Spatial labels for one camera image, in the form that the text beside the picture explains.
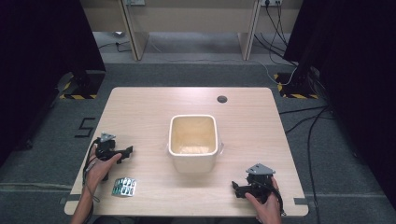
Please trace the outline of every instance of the table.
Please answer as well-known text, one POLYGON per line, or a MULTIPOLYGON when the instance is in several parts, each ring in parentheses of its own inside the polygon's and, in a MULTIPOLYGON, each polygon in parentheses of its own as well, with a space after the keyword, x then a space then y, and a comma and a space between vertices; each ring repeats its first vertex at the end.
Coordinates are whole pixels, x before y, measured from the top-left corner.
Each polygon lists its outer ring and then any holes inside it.
MULTIPOLYGON (((237 199, 232 181, 245 186, 246 169, 260 162, 276 170, 288 216, 305 216, 304 193, 290 154, 276 104, 267 88, 115 88, 94 138, 113 133, 116 150, 134 146, 130 159, 116 164, 95 195, 96 215, 158 217, 254 217, 253 207, 237 199), (219 103, 218 97, 227 97, 219 103), (182 175, 167 154, 170 120, 179 114, 216 118, 224 144, 216 166, 204 175, 182 175), (111 196, 115 179, 137 180, 135 196, 111 196)), ((71 196, 81 193, 81 170, 71 196)), ((72 215, 78 201, 68 201, 72 215)))

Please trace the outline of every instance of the white bin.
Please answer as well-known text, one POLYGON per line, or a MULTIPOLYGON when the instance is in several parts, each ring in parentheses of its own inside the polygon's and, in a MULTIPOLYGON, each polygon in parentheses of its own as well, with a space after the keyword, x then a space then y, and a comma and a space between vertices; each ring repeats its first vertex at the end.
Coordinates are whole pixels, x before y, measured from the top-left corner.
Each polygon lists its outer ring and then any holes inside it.
POLYGON ((207 173, 219 152, 216 120, 210 115, 177 115, 171 120, 169 153, 180 173, 207 173))

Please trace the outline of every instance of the human arm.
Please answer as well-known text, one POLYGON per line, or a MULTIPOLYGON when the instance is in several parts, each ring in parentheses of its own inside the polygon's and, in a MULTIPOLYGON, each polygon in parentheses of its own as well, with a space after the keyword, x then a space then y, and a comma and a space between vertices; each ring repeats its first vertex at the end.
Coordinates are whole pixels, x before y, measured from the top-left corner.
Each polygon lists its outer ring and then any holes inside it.
MULTIPOLYGON (((273 186, 278 189, 276 180, 272 177, 273 186)), ((257 211, 257 220, 265 224, 280 224, 282 219, 280 217, 279 201, 273 192, 268 196, 265 203, 260 203, 253 195, 250 193, 245 194, 246 198, 254 206, 257 211)))
POLYGON ((118 153, 108 161, 101 161, 95 158, 95 150, 96 145, 92 147, 92 154, 90 156, 90 164, 94 163, 94 165, 87 173, 85 186, 82 188, 81 197, 79 199, 76 211, 70 221, 72 224, 83 223, 87 218, 92 207, 93 194, 95 193, 97 186, 106 176, 111 166, 121 158, 121 154, 118 153))

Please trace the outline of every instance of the power outlet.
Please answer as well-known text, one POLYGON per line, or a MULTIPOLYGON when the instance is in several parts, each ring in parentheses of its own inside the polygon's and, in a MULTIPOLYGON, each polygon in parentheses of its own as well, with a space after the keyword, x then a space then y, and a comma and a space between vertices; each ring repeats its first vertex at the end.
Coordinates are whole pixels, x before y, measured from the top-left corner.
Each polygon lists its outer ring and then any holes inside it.
MULTIPOLYGON (((265 1, 266 0, 262 0, 262 6, 265 7, 265 1)), ((269 0, 270 5, 268 5, 269 7, 277 7, 277 6, 281 6, 282 5, 282 0, 269 0)))

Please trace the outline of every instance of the gray carpet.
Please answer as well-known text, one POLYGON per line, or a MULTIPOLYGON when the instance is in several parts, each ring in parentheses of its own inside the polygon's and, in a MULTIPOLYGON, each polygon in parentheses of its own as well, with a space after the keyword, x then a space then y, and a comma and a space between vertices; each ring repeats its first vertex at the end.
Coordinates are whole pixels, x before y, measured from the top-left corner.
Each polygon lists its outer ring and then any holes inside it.
MULTIPOLYGON (((78 130, 96 127, 106 100, 115 87, 268 87, 278 111, 326 105, 318 100, 283 98, 261 65, 220 64, 106 64, 106 77, 94 100, 56 100, 35 133, 34 147, 14 151, 0 170, 0 223, 67 223, 67 197, 85 149, 92 136, 78 130)), ((268 66, 272 76, 291 72, 287 66, 268 66)), ((60 80, 60 89, 69 75, 60 80)), ((285 130, 301 119, 315 116, 310 110, 281 115, 285 130)), ((317 223, 308 170, 307 137, 312 119, 287 134, 303 190, 309 201, 306 217, 286 217, 284 223, 317 223)), ((395 210, 383 195, 370 169, 354 157, 353 146, 334 119, 325 112, 311 136, 311 161, 321 223, 396 223, 395 210)))

